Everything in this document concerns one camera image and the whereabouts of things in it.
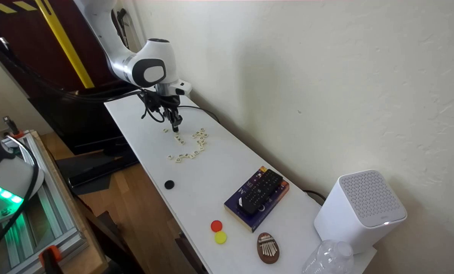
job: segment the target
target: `white speaker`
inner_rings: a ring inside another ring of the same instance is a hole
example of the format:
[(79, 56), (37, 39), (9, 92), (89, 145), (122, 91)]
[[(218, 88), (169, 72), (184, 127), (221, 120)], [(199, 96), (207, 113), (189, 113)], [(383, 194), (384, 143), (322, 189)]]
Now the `white speaker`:
[(366, 251), (406, 219), (401, 201), (376, 170), (338, 178), (314, 225), (322, 241), (349, 243), (354, 253)]

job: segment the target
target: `yellow and black hazard tape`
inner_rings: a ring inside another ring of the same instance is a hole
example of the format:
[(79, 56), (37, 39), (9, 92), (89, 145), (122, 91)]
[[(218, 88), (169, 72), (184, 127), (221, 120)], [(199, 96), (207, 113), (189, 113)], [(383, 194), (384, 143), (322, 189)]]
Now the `yellow and black hazard tape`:
[(37, 11), (36, 2), (33, 0), (13, 1), (0, 3), (0, 14), (13, 14), (23, 11)]

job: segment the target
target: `book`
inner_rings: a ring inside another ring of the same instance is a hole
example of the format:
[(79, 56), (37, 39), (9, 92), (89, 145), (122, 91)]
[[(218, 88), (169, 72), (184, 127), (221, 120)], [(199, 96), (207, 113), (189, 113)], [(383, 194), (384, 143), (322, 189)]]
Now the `book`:
[(256, 184), (257, 180), (266, 170), (267, 168), (262, 166), (247, 182), (244, 183), (244, 185), (241, 186), (241, 188), (239, 188), (225, 203), (223, 203), (225, 209), (230, 212), (230, 214), (232, 214), (242, 225), (249, 229), (250, 232), (254, 232), (257, 229), (267, 215), (269, 215), (274, 206), (281, 201), (289, 190), (289, 183), (283, 180), (281, 185), (253, 215), (248, 215), (241, 209), (237, 208), (237, 201)]

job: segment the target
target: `remote control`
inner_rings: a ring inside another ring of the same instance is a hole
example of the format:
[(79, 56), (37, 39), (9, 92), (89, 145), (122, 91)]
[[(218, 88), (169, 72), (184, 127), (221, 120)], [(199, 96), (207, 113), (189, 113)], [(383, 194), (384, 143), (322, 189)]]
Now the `remote control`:
[(256, 213), (257, 209), (267, 201), (282, 181), (283, 176), (268, 169), (262, 174), (258, 182), (239, 199), (237, 207), (249, 215)]

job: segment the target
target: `plastic bottle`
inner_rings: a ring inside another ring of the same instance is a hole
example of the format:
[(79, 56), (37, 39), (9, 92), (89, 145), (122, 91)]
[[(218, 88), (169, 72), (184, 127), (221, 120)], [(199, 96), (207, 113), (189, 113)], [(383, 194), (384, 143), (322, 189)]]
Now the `plastic bottle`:
[(323, 241), (306, 260), (302, 274), (347, 274), (354, 267), (354, 252), (350, 244)]

